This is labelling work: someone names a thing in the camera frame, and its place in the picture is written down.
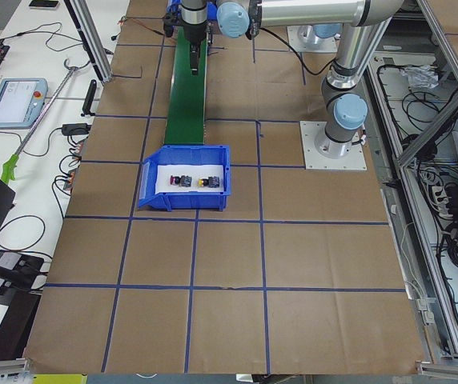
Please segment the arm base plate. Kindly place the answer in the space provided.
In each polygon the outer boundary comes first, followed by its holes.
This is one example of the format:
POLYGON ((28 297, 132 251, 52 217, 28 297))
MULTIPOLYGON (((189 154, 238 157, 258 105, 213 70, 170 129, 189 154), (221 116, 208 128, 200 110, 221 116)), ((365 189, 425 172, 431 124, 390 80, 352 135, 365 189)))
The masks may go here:
POLYGON ((307 170, 365 171, 364 150, 359 135, 348 143, 333 142, 325 132, 326 122, 300 121, 304 164, 307 170))
POLYGON ((337 51, 335 36, 341 27, 338 23, 288 26, 288 41, 298 52, 333 54, 337 51))

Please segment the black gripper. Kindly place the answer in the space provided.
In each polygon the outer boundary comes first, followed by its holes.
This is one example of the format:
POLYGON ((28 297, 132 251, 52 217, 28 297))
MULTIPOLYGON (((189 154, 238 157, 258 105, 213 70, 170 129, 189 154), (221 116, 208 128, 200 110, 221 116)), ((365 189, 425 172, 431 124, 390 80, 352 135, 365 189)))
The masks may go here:
POLYGON ((182 27, 190 43, 190 68, 193 75, 199 74, 199 44, 207 35, 207 0, 169 1, 163 16, 163 31, 171 37, 174 27, 182 27))

